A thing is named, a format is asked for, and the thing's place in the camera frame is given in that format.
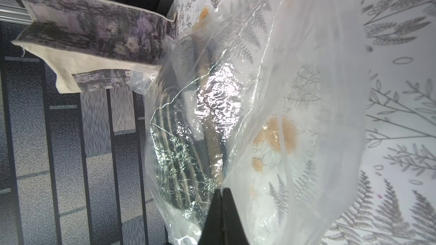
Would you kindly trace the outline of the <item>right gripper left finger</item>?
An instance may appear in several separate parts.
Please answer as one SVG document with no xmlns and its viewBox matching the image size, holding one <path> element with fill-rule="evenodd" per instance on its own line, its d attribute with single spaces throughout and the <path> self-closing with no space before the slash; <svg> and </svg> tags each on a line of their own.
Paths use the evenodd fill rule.
<svg viewBox="0 0 436 245">
<path fill-rule="evenodd" d="M 221 191 L 217 189 L 213 194 L 211 205 L 198 245 L 222 245 L 222 226 L 223 216 Z"/>
</svg>

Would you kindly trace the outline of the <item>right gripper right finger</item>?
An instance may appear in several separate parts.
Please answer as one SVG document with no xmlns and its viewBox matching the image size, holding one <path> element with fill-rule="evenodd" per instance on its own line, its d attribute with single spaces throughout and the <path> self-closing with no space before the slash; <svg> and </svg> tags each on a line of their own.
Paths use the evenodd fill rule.
<svg viewBox="0 0 436 245">
<path fill-rule="evenodd" d="M 223 235 L 225 245 L 249 245 L 230 188 L 223 189 Z"/>
</svg>

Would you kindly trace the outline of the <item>clear plastic vacuum bag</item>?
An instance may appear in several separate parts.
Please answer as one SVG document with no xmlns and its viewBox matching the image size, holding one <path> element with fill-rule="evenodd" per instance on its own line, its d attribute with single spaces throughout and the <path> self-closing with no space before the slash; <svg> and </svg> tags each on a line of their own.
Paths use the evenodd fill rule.
<svg viewBox="0 0 436 245">
<path fill-rule="evenodd" d="M 172 47 L 184 37 L 203 47 L 192 112 L 206 126 L 214 192 L 230 188 L 249 245 L 318 245 L 357 198 L 368 87 L 359 20 L 358 0 L 226 0 L 165 47 L 158 73 L 132 68 L 146 180 L 170 244 L 197 245 L 209 211 L 158 192 L 151 93 Z"/>
</svg>

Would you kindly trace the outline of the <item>cream canvas tote bag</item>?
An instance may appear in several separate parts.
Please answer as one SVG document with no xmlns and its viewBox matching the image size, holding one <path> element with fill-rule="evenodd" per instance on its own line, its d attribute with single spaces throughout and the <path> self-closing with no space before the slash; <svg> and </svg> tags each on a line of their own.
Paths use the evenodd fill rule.
<svg viewBox="0 0 436 245">
<path fill-rule="evenodd" d="M 59 93 L 128 85 L 131 69 L 158 73 L 177 25 L 156 12 L 113 0 L 21 0 L 32 20 L 13 41 L 54 71 Z"/>
</svg>

